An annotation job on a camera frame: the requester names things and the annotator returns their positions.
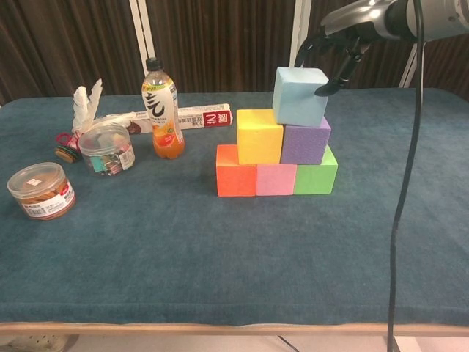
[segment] foam block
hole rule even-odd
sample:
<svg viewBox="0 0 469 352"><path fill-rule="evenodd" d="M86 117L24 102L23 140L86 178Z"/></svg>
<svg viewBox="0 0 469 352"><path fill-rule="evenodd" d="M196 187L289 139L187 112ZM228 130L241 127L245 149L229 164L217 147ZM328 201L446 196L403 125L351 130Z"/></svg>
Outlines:
<svg viewBox="0 0 469 352"><path fill-rule="evenodd" d="M277 123L317 127L324 117L327 97L314 95L328 82L318 68L279 67L273 89L273 110Z"/></svg>
<svg viewBox="0 0 469 352"><path fill-rule="evenodd" d="M258 196L288 196L295 188L296 165L259 165L257 167Z"/></svg>
<svg viewBox="0 0 469 352"><path fill-rule="evenodd" d="M319 165L330 136L330 126L323 117L319 127L285 126L282 164Z"/></svg>
<svg viewBox="0 0 469 352"><path fill-rule="evenodd" d="M320 165L298 165L293 194L331 193L338 167L332 150L327 146Z"/></svg>
<svg viewBox="0 0 469 352"><path fill-rule="evenodd" d="M240 164L279 164L284 126L276 123L273 110L237 110L236 115Z"/></svg>
<svg viewBox="0 0 469 352"><path fill-rule="evenodd" d="M256 195L256 165L239 165L236 144L220 144L216 157L217 189L220 197Z"/></svg>

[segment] table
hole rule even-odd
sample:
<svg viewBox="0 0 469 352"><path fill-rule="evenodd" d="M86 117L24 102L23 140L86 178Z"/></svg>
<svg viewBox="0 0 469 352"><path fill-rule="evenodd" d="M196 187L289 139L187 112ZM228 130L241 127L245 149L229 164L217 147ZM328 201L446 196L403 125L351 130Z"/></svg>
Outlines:
<svg viewBox="0 0 469 352"><path fill-rule="evenodd" d="M413 98L411 89L330 98L339 162L330 196L231 199L216 196L214 163L217 144L236 142L235 125L185 131L187 149L175 161L158 159L148 134L133 136L136 165L99 178L83 162L53 155L55 135L71 127L71 98L7 104L0 183L30 164L59 162L77 203L60 219L30 221L0 189L0 331L46 321L384 331L388 239ZM230 103L235 113L268 108L271 99L271 92L181 94L180 105ZM396 322L467 332L469 104L437 89L425 99L398 243ZM98 113L142 107L139 96L105 96Z"/></svg>

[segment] plastic bottle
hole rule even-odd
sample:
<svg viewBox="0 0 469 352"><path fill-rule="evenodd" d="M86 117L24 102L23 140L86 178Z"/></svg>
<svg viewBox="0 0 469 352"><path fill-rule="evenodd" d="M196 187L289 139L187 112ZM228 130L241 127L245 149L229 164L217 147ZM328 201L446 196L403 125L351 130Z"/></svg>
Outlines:
<svg viewBox="0 0 469 352"><path fill-rule="evenodd" d="M141 96L153 124L153 147L160 158L175 159L185 146L177 117L176 87L156 57L147 59L147 71Z"/></svg>

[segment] green foam block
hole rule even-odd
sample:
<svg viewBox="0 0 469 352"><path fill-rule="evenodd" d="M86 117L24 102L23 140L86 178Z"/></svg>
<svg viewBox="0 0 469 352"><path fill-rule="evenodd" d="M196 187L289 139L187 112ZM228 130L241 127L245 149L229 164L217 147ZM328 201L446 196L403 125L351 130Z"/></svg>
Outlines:
<svg viewBox="0 0 469 352"><path fill-rule="evenodd" d="M298 165L293 194L330 194L338 167L332 150L327 146L320 165Z"/></svg>

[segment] brown curtain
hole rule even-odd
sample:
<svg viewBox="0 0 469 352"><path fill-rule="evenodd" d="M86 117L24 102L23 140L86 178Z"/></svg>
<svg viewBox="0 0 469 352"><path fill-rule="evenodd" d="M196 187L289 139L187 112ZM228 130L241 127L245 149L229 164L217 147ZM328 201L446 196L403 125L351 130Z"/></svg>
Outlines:
<svg viewBox="0 0 469 352"><path fill-rule="evenodd" d="M321 20L329 13L355 0L324 0L313 1L309 18L310 36L319 31ZM354 76L348 83L348 88L397 87L409 59L411 43L382 41L373 43L362 62L357 67ZM306 67L318 67L328 77L339 69L344 60L344 53L331 50L324 56L311 55L306 61Z"/></svg>
<svg viewBox="0 0 469 352"><path fill-rule="evenodd" d="M1 0L0 104L70 96L101 77L138 94L143 70L128 1Z"/></svg>
<svg viewBox="0 0 469 352"><path fill-rule="evenodd" d="M293 0L147 0L156 55L181 92L267 91L288 66Z"/></svg>
<svg viewBox="0 0 469 352"><path fill-rule="evenodd" d="M425 45L424 87L448 90L469 100L469 35Z"/></svg>

